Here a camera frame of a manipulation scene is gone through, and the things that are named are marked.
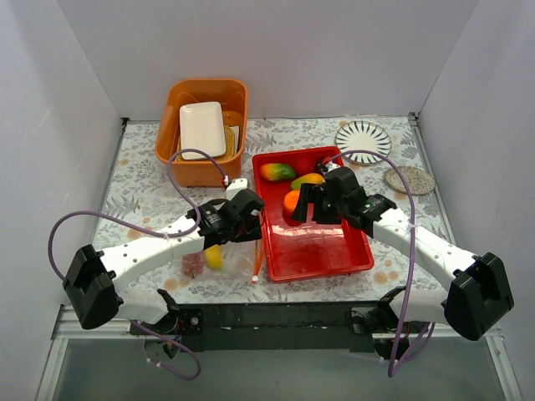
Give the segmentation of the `green yellow mango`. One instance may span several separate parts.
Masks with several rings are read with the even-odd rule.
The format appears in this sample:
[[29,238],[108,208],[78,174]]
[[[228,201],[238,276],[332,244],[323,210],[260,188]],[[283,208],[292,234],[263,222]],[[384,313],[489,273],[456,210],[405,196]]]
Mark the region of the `green yellow mango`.
[[302,184],[320,185],[324,182],[324,178],[317,173],[309,173],[302,175],[291,182],[292,190],[300,190]]

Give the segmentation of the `red apple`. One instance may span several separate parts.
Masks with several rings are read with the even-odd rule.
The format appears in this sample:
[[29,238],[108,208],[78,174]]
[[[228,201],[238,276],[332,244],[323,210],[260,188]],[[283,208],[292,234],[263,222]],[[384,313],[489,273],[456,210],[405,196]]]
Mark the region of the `red apple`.
[[309,158],[297,158],[294,163],[294,169],[298,176],[315,173],[316,161]]

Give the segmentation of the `orange tangerine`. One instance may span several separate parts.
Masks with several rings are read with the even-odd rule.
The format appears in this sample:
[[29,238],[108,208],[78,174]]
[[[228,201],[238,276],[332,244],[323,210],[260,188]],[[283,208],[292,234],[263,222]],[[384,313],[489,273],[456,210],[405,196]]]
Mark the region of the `orange tangerine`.
[[299,190],[289,191],[283,198],[283,213],[286,216],[291,216],[298,204],[298,198],[300,195]]

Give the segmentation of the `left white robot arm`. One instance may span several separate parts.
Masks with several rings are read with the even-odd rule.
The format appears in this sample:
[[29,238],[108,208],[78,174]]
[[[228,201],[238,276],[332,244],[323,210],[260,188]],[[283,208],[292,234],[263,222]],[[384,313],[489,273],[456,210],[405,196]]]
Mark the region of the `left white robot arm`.
[[86,330],[114,318],[149,323],[158,333],[176,328],[178,306],[163,290],[133,290],[130,283],[168,262],[228,242],[261,238],[264,201],[241,189],[224,200],[211,200],[189,210],[160,231],[121,246],[97,251],[79,248],[63,279],[63,288]]

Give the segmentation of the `clear zip top bag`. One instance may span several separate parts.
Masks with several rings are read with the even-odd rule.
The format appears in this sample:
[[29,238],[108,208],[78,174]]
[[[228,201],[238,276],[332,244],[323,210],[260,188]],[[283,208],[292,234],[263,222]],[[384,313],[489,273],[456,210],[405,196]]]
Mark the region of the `clear zip top bag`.
[[222,251],[223,266],[221,270],[212,270],[207,267],[204,251],[201,253],[204,259],[203,273],[196,278],[185,277],[181,272],[181,257],[178,262],[180,274],[187,279],[197,281],[219,281],[243,279],[249,281],[258,276],[263,260],[263,243],[261,240],[242,243],[227,243],[220,245]]

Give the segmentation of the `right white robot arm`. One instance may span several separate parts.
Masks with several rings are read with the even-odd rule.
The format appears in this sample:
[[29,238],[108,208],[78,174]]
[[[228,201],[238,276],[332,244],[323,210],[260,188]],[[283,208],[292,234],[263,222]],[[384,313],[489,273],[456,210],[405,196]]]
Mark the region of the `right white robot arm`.
[[462,250],[410,222],[396,204],[380,194],[367,195],[347,167],[329,164],[324,182],[302,184],[292,219],[305,222],[311,212],[318,224],[341,224],[392,246],[425,269],[441,289],[417,292],[407,285],[384,295],[369,319],[376,327],[397,332],[407,322],[449,325],[476,341],[514,307],[503,261]]

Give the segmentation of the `purple grape bunch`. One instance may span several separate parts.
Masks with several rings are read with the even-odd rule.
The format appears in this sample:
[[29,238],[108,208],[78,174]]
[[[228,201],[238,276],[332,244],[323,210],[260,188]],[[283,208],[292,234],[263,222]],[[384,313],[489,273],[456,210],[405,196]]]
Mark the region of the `purple grape bunch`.
[[185,277],[196,278],[203,273],[204,266],[201,253],[185,255],[181,258],[181,272]]

